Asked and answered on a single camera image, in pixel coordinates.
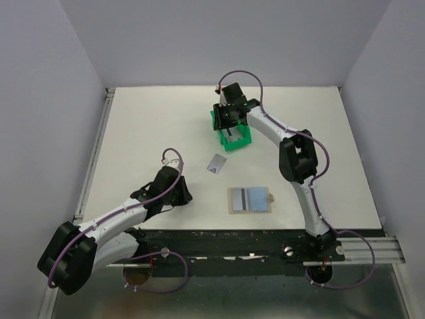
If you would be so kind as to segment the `green plastic bin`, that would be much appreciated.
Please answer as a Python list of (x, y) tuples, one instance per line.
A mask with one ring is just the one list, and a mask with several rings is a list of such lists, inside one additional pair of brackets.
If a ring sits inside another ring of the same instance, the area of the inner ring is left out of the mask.
[(226, 152), (234, 151), (252, 143), (250, 126), (244, 125), (225, 112), (210, 111), (213, 130), (218, 134), (220, 144)]

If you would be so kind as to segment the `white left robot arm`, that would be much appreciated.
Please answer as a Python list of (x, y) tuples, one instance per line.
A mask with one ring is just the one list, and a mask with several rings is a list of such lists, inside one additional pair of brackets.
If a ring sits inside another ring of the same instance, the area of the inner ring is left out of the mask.
[(95, 270), (116, 261), (138, 263), (156, 256), (166, 258), (172, 252), (168, 248), (150, 252), (145, 235), (136, 225), (162, 213), (165, 206), (184, 206), (191, 199), (182, 170), (165, 165), (152, 182), (134, 191), (112, 211), (79, 225), (61, 224), (37, 268), (47, 277), (49, 288), (71, 295)]

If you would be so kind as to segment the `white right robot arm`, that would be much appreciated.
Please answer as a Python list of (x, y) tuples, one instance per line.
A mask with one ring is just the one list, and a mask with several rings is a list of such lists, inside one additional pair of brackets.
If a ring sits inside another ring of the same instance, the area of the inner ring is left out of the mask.
[(318, 261), (329, 253), (328, 242), (321, 238), (329, 232), (323, 217), (317, 212), (313, 199), (313, 178), (317, 176), (318, 158), (308, 130), (295, 130), (273, 118), (262, 107), (261, 101), (247, 99), (239, 83), (216, 86), (219, 103), (213, 105), (215, 131), (230, 131), (239, 125), (248, 126), (266, 136), (278, 147), (278, 168), (283, 178), (296, 192), (305, 231), (314, 239), (305, 244), (309, 258)]

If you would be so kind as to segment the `aluminium frame rail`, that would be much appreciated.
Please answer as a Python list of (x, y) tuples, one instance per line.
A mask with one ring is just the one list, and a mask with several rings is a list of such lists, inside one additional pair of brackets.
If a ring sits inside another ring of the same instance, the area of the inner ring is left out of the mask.
[(392, 265), (404, 264), (405, 258), (396, 237), (339, 237), (322, 253), (306, 253), (304, 266)]

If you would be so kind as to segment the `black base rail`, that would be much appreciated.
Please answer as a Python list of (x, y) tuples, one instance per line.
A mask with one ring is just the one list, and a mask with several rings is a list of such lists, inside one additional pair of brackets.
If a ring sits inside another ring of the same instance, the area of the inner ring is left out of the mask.
[(304, 265), (344, 261), (332, 234), (302, 230), (131, 230), (137, 250), (122, 258), (158, 277), (303, 276)]

